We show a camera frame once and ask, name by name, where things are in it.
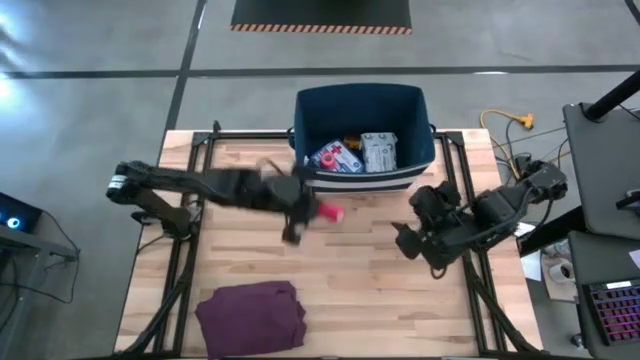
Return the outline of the black pole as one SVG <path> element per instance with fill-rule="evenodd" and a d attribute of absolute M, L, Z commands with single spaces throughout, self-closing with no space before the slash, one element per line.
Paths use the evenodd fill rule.
<path fill-rule="evenodd" d="M 604 121 L 604 116 L 640 91 L 640 70 L 601 97 L 593 104 L 581 105 L 584 117 L 594 123 Z"/>

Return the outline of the white tape roll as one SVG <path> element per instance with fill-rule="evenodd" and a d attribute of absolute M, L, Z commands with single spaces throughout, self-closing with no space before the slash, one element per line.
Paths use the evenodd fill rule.
<path fill-rule="evenodd" d="M 559 262 L 551 265 L 548 269 L 548 276 L 551 281 L 557 284 L 574 283 L 575 273 L 571 262 Z"/>

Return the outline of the cardboard box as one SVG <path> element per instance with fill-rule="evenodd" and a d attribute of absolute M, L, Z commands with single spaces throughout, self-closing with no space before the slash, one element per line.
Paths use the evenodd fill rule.
<path fill-rule="evenodd" d="M 567 239 L 545 247 L 541 254 L 542 276 L 551 300 L 574 303 L 578 298 L 576 283 L 557 284 L 551 281 L 548 276 L 548 269 L 551 265 L 565 261 L 572 263 Z"/>

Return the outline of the grey side table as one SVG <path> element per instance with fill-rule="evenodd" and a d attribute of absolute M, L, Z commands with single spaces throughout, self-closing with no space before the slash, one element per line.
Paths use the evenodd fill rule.
<path fill-rule="evenodd" d="M 13 347 L 26 326 L 26 318 L 29 307 L 35 294 L 35 285 L 38 276 L 45 268 L 45 262 L 52 256 L 59 256 L 67 261 L 78 260 L 78 251 L 68 245 L 59 245 L 54 242 L 44 240 L 32 234 L 11 230 L 0 226 L 0 243 L 9 245 L 21 245 L 23 250 L 32 251 L 34 261 L 31 269 L 27 272 L 26 284 L 14 287 L 12 283 L 9 287 L 17 291 L 17 303 L 8 318 L 6 326 L 0 331 L 0 360 L 9 360 Z"/>

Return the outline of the white printed supply package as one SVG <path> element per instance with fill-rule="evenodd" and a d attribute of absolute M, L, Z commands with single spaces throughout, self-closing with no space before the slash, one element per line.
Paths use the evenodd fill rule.
<path fill-rule="evenodd" d="M 394 133 L 364 133 L 360 137 L 365 169 L 369 173 L 389 172 L 397 169 L 397 138 Z"/>

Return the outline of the purple folded cloth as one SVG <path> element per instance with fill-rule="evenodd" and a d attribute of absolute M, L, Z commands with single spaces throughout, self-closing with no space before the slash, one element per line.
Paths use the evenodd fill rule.
<path fill-rule="evenodd" d="M 220 287 L 195 315 L 210 360 L 291 350 L 307 332 L 306 311 L 288 281 Z"/>

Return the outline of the blue translucent plastic case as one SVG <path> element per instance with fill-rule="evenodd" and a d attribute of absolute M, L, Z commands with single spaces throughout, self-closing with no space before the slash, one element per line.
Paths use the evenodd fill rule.
<path fill-rule="evenodd" d="M 321 170 L 326 170 L 320 166 L 320 158 L 323 152 L 331 152 L 336 157 L 339 168 L 333 172 L 363 173 L 365 171 L 364 163 L 340 140 L 333 140 L 325 144 L 308 157 L 309 162 L 313 166 Z"/>

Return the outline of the backlit keyboard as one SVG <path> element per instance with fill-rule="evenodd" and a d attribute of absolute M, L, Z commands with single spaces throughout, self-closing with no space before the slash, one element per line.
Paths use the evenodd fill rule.
<path fill-rule="evenodd" d="M 607 346 L 640 344 L 640 279 L 583 286 L 592 318 Z"/>

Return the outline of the black computer with blue light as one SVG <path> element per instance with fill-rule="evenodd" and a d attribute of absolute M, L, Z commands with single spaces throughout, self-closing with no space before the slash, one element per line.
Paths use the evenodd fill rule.
<path fill-rule="evenodd" d="M 42 210 L 0 192 L 0 225 L 32 234 Z"/>

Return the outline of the grey desk with keyboard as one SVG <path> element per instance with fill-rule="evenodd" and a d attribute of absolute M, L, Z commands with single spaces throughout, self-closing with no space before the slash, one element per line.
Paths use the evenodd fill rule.
<path fill-rule="evenodd" d="M 570 232 L 568 241 L 578 291 L 578 318 L 586 349 L 594 359 L 640 360 L 640 344 L 606 346 L 590 314 L 588 296 L 582 289 L 591 283 L 640 279 L 640 268 L 630 252 L 640 250 L 640 241 L 589 233 Z"/>

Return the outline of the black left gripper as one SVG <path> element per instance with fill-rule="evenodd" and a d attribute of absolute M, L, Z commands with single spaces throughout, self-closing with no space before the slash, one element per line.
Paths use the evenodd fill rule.
<path fill-rule="evenodd" d="M 263 177 L 257 170 L 249 172 L 249 208 L 286 214 L 282 241 L 288 245 L 300 244 L 307 223 L 318 216 L 319 205 L 320 200 L 296 176 Z"/>

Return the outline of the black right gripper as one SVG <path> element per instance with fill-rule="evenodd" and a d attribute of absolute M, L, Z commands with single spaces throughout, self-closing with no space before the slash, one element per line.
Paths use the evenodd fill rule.
<path fill-rule="evenodd" d="M 422 254 L 433 270 L 445 270 L 473 242 L 476 234 L 474 217 L 467 205 L 454 207 L 449 203 L 450 183 L 437 187 L 420 187 L 409 199 L 420 219 L 423 241 L 407 224 L 392 222 L 398 232 L 395 243 L 402 254 L 414 260 Z"/>

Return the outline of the black hazard-striped floor mat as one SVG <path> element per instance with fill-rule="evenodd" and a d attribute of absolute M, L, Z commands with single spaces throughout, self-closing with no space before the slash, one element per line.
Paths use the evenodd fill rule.
<path fill-rule="evenodd" d="M 236 0 L 235 32 L 410 35 L 409 0 Z"/>

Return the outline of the navy white striped fabric basket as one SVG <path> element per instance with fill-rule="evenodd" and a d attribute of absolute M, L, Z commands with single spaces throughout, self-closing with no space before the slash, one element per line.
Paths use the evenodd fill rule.
<path fill-rule="evenodd" d="M 309 162 L 309 156 L 333 140 L 384 132 L 397 138 L 395 171 L 340 173 Z M 289 144 L 306 184 L 323 193 L 405 190 L 435 159 L 424 94 L 400 84 L 352 83 L 298 92 Z"/>

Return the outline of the black metal table frame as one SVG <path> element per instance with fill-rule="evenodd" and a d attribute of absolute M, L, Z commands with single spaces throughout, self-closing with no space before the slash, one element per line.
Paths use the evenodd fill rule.
<path fill-rule="evenodd" d="M 195 315 L 200 302 L 223 286 L 264 281 L 289 281 L 306 310 L 304 345 L 266 355 L 282 358 L 439 357 L 474 356 L 478 345 L 461 261 L 435 280 L 423 260 L 405 259 L 394 243 L 392 221 L 415 220 L 408 198 L 419 186 L 438 185 L 451 170 L 466 194 L 499 186 L 500 179 L 487 130 L 438 130 L 450 141 L 436 160 L 405 191 L 391 193 L 325 194 L 346 210 L 345 219 L 314 222 L 300 247 L 281 242 L 279 215 L 221 208 L 207 203 L 195 252 L 195 271 L 188 301 L 170 310 L 141 355 L 133 359 L 207 358 L 205 341 Z M 288 170 L 294 151 L 285 130 L 170 131 L 160 166 L 200 171 L 206 155 L 212 167 L 253 166 L 273 160 Z M 114 353 L 133 345 L 159 309 L 164 293 L 182 273 L 189 242 L 159 240 L 135 259 Z M 497 299 L 518 331 L 537 348 L 542 342 L 518 247 L 513 238 L 493 248 L 489 266 Z"/>

